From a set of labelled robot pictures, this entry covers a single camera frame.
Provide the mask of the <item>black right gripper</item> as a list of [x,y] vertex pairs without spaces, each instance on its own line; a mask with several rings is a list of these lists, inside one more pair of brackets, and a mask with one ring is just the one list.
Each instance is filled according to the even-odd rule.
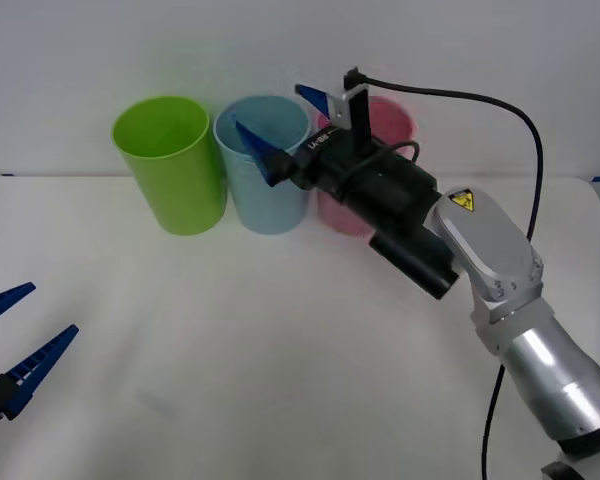
[[[323,116],[330,116],[332,96],[304,84],[294,91]],[[239,121],[235,127],[240,140],[270,187],[289,180],[303,190],[318,189],[339,201],[396,198],[395,180],[390,176],[392,154],[388,145],[371,137],[363,145],[344,129],[326,127],[304,142],[294,158],[271,145]],[[294,173],[294,160],[298,171]]]

